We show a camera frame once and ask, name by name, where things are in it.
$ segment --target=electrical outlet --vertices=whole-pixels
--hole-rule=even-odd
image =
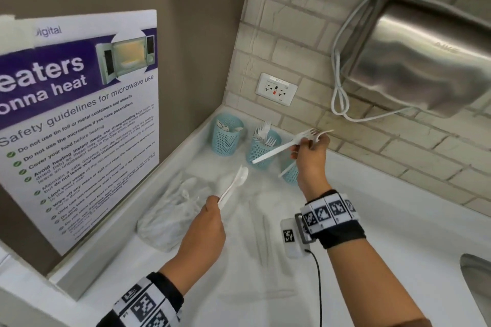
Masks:
[[[261,73],[256,94],[266,97],[281,105],[290,106],[298,86],[275,78],[266,73]]]

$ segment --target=brown panel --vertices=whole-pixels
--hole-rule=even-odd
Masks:
[[[156,9],[160,157],[221,103],[243,0],[1,0],[17,18]],[[61,257],[0,189],[0,239],[47,274]]]

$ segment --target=stainless steel hand dryer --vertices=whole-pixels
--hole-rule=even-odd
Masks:
[[[448,118],[491,88],[491,29],[421,0],[371,0],[341,52],[341,73]]]

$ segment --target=safety guidelines sign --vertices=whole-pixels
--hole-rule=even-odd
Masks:
[[[32,23],[0,56],[0,184],[63,255],[159,163],[157,13]]]

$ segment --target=brick wall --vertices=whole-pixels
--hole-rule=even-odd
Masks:
[[[450,119],[409,110],[351,123],[330,112],[330,48],[359,1],[245,0],[225,103],[293,133],[334,128],[332,150],[491,216],[491,92]],[[491,0],[443,1],[491,20]],[[255,94],[262,72],[298,85],[290,107]],[[353,118],[401,108],[345,88]]]

